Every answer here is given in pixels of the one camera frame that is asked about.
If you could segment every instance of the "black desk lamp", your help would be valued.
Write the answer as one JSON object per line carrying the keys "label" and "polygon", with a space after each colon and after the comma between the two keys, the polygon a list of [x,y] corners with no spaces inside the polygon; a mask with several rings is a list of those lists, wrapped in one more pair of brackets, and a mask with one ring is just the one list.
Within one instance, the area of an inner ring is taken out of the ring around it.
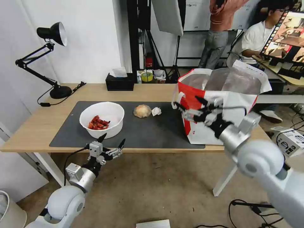
{"label": "black desk lamp", "polygon": [[[28,67],[28,64],[36,61],[37,59],[54,50],[55,44],[50,41],[51,39],[62,46],[67,45],[67,36],[63,24],[61,22],[57,22],[53,24],[50,28],[37,28],[37,34],[39,37],[45,40],[46,44],[38,50],[32,52],[31,54],[23,57],[22,59],[16,60],[16,65],[52,85],[53,89],[50,91],[51,98],[61,99],[70,96],[72,94],[72,90],[70,87],[60,86],[57,84],[57,81],[45,77]],[[32,55],[41,51],[44,48],[48,48],[49,50],[39,56],[31,57]]]}

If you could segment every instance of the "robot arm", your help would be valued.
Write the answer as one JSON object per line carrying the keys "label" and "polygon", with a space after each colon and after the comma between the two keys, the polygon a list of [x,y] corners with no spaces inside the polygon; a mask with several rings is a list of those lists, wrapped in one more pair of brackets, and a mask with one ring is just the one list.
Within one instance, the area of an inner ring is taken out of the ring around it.
{"label": "robot arm", "polygon": [[76,216],[85,205],[85,197],[90,192],[93,181],[107,161],[113,160],[122,154],[123,140],[115,149],[104,148],[102,141],[106,134],[98,141],[90,143],[88,162],[83,166],[69,164],[66,172],[70,176],[69,186],[63,186],[52,193],[46,207],[35,221],[26,228],[69,228]]}
{"label": "robot arm", "polygon": [[213,98],[202,103],[199,110],[186,110],[175,103],[185,119],[203,122],[214,131],[225,147],[226,154],[246,176],[254,177],[267,192],[274,208],[294,228],[304,224],[304,174],[298,173],[284,162],[280,149],[271,141],[248,141],[260,116],[250,112],[237,127],[222,119],[223,100]]}

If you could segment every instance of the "desk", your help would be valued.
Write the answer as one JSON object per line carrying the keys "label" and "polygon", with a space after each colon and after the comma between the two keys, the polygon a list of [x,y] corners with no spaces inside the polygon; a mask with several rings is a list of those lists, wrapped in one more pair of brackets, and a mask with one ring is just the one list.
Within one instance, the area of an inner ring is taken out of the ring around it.
{"label": "desk", "polygon": [[[74,88],[77,84],[63,84]],[[78,101],[163,101],[172,100],[173,84],[135,84],[134,91],[107,91],[105,84],[87,84],[61,104],[41,107],[19,128],[3,145],[2,152],[34,153],[48,169],[57,182],[63,186],[63,174],[48,153],[71,153],[80,148],[49,147],[50,142]],[[269,140],[259,126],[252,132],[253,139]],[[224,153],[224,147],[207,145],[205,149],[147,149],[124,148],[124,153]],[[236,171],[233,165],[218,182],[213,192],[215,196],[222,191]]]}
{"label": "desk", "polygon": [[[263,62],[262,59],[253,56],[262,67],[270,71],[276,78],[281,79],[282,81],[287,82],[287,84],[296,86],[296,87],[304,87],[304,77],[301,79],[294,79],[291,77],[287,77],[281,74],[278,74],[282,64],[278,63],[276,66],[270,66],[269,62]],[[260,95],[258,97],[257,103],[267,103],[267,104],[296,104],[296,103],[304,103],[303,95]]]}

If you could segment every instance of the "white sneaker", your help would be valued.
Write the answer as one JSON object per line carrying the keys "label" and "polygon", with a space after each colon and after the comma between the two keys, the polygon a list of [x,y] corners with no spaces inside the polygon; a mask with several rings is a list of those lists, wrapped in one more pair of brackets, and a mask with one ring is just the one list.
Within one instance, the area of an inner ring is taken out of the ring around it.
{"label": "white sneaker", "polygon": [[268,121],[270,121],[270,122],[272,122],[274,124],[282,123],[282,121],[283,121],[272,110],[262,110],[262,111],[260,111],[260,114],[262,115],[263,118],[265,118],[266,120],[268,120]]}

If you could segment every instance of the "black desk mat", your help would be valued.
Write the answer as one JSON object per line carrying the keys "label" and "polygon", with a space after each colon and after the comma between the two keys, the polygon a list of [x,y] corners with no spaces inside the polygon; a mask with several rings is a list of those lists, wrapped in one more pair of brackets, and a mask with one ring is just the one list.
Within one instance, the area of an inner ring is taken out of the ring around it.
{"label": "black desk mat", "polygon": [[[50,143],[50,147],[84,147],[95,140],[79,123],[80,114],[96,101],[79,101]],[[181,113],[172,109],[170,102],[116,102],[125,111],[122,130],[105,139],[105,147],[115,148],[126,138],[125,148],[203,149],[205,145],[192,145],[186,137]],[[136,106],[146,104],[161,108],[162,114],[147,118],[133,115]]]}

